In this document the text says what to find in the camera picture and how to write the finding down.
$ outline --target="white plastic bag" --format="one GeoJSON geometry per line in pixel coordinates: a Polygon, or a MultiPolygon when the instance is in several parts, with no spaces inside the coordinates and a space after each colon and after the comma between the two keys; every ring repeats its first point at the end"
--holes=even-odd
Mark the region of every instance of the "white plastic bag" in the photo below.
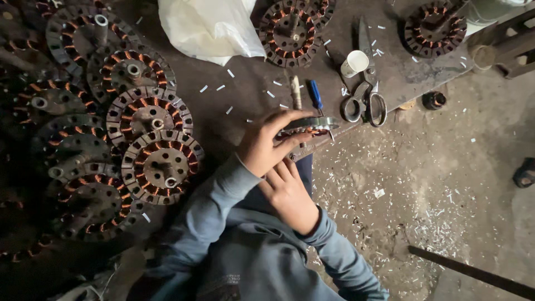
{"type": "Polygon", "coordinates": [[[264,56],[249,19],[256,0],[158,0],[169,41],[183,54],[224,66],[234,55],[264,56]]]}

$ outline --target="person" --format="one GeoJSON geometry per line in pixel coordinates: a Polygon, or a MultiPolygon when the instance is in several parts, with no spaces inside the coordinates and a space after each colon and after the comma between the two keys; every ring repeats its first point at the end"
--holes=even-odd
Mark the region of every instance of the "person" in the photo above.
{"type": "Polygon", "coordinates": [[[309,116],[312,112],[280,110],[246,133],[236,153],[193,192],[128,300],[388,298],[286,158],[313,135],[273,143],[290,121],[309,116]],[[307,245],[316,248],[338,294],[306,267],[307,245]]]}

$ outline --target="dirty floor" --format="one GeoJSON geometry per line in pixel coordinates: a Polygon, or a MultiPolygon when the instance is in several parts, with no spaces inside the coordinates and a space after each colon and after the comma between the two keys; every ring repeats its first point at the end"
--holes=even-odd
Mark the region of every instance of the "dirty floor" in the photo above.
{"type": "MultiPolygon", "coordinates": [[[[533,82],[533,72],[514,80],[470,72],[438,89],[443,109],[420,102],[315,153],[314,201],[391,300],[523,300],[407,255],[407,242],[535,286],[535,187],[511,180],[535,156],[533,82]]],[[[312,248],[309,255],[334,287],[312,248]]]]}

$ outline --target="blue sweatshirt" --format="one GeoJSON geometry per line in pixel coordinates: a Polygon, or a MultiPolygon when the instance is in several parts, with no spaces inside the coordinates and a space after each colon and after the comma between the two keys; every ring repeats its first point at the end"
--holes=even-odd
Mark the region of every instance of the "blue sweatshirt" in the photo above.
{"type": "Polygon", "coordinates": [[[278,218],[233,208],[259,182],[236,155],[190,197],[128,300],[386,300],[387,291],[336,224],[320,210],[299,235],[278,218]],[[308,269],[316,248],[339,288],[308,269]]]}

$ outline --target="workbench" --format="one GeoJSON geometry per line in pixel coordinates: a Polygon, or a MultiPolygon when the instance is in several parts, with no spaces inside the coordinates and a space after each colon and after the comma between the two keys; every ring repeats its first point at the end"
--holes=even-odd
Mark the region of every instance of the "workbench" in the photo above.
{"type": "MultiPolygon", "coordinates": [[[[301,85],[305,85],[306,80],[316,80],[324,104],[324,114],[341,121],[341,126],[332,131],[335,139],[362,124],[345,122],[341,118],[340,104],[349,96],[342,96],[344,84],[338,75],[339,65],[349,52],[356,49],[351,27],[353,22],[358,23],[361,15],[366,16],[371,27],[371,41],[377,40],[373,48],[384,52],[381,57],[375,56],[374,59],[379,91],[386,100],[388,111],[472,68],[465,44],[436,59],[416,58],[418,62],[413,61],[412,54],[401,44],[398,32],[400,26],[403,28],[405,18],[428,1],[337,0],[333,18],[319,34],[324,42],[331,41],[319,49],[311,65],[293,69],[275,66],[269,61],[265,62],[262,57],[235,56],[224,67],[189,58],[169,43],[160,26],[154,3],[138,2],[139,5],[132,5],[132,2],[128,1],[130,5],[125,5],[127,2],[120,1],[114,5],[114,11],[129,24],[135,24],[139,17],[143,16],[135,29],[139,31],[143,42],[159,51],[171,64],[177,78],[177,95],[193,115],[193,136],[204,150],[220,163],[234,151],[245,130],[252,125],[247,123],[247,119],[254,121],[270,110],[277,109],[280,104],[292,107],[288,81],[291,75],[297,75],[301,85]],[[274,84],[273,81],[281,83],[282,86],[274,84]],[[208,85],[208,88],[200,93],[205,85],[208,85]],[[225,85],[225,88],[217,91],[222,85],[225,85]],[[227,115],[226,112],[231,106],[233,109],[227,115]]],[[[270,0],[257,1],[251,15],[255,27],[258,27],[261,16],[272,4],[270,0]]],[[[362,80],[360,74],[346,79],[348,91],[352,93],[362,80]]],[[[314,110],[307,89],[301,89],[301,93],[303,109],[314,110]]],[[[293,153],[299,159],[331,141],[327,135],[316,137],[307,143],[307,148],[296,148],[293,153]]]]}

